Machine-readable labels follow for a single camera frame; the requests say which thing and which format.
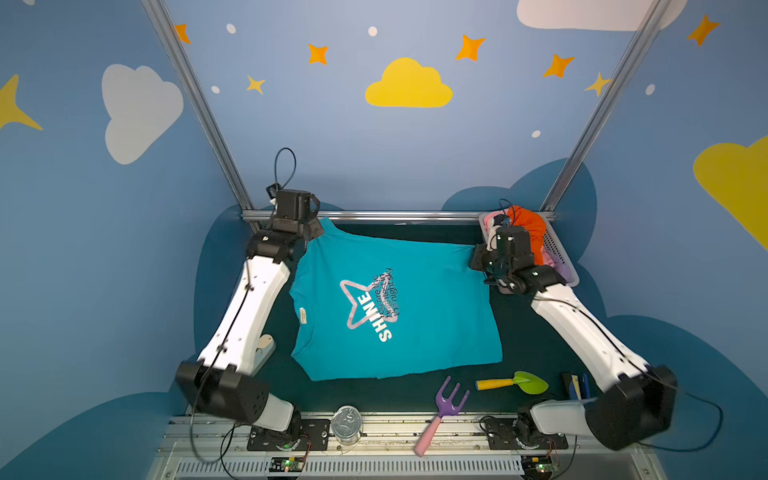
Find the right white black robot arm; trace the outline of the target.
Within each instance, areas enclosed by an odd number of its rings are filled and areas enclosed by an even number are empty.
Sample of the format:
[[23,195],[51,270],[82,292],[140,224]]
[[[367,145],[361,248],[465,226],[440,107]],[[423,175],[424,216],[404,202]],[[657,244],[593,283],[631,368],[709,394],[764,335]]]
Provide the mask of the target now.
[[602,394],[586,400],[548,400],[519,411],[513,427],[524,448],[550,435],[593,437],[618,451],[666,431],[672,422],[677,379],[653,367],[618,340],[577,298],[552,267],[538,265],[530,236],[520,226],[496,226],[469,262],[489,284],[530,299],[587,367]]

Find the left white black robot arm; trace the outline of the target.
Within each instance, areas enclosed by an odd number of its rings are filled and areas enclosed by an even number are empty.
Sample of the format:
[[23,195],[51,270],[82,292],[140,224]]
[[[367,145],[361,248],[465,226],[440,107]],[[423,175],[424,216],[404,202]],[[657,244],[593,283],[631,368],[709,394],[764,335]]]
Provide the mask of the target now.
[[255,374],[274,353],[274,338],[264,332],[275,301],[288,283],[290,267],[308,243],[323,234],[315,213],[279,216],[257,231],[231,302],[196,361],[182,362],[175,380],[191,413],[228,419],[254,427],[278,449],[292,449],[301,439],[301,414],[289,401],[269,391]]

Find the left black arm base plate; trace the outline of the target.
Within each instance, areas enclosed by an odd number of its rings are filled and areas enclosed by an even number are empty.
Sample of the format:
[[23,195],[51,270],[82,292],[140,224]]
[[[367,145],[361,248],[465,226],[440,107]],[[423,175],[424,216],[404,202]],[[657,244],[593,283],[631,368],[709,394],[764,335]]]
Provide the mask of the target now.
[[299,452],[309,449],[326,451],[330,439],[330,421],[327,419],[300,419],[293,422],[285,432],[253,426],[248,442],[248,451]]

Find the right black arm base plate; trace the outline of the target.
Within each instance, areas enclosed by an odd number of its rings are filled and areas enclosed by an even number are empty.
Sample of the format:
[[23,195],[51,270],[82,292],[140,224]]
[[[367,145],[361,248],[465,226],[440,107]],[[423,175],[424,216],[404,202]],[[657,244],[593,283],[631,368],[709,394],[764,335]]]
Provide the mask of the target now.
[[527,421],[486,415],[478,425],[491,450],[567,450],[569,442],[562,434],[544,435]]

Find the teal printed t shirt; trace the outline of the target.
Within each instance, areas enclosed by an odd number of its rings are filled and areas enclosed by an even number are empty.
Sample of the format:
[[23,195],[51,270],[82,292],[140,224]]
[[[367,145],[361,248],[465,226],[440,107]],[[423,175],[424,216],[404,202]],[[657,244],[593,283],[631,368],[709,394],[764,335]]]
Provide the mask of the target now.
[[503,350],[470,245],[376,238],[332,221],[309,242],[290,295],[292,358],[312,381],[385,379],[496,364]]

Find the white plastic laundry basket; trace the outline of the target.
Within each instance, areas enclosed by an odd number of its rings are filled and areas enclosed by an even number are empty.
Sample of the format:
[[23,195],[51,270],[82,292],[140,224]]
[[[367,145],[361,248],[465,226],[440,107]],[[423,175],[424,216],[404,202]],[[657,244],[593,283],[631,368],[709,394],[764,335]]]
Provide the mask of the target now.
[[[480,219],[483,216],[487,215],[488,213],[489,212],[479,213],[477,217],[479,225],[480,225]],[[580,277],[576,271],[574,262],[569,257],[565,247],[563,246],[562,242],[560,241],[559,237],[557,236],[550,222],[550,216],[542,212],[536,212],[536,214],[538,214],[544,220],[547,227],[547,232],[544,236],[544,248],[546,248],[552,256],[558,256],[559,259],[570,268],[571,280],[569,282],[566,282],[566,284],[569,287],[576,287],[580,282]]]

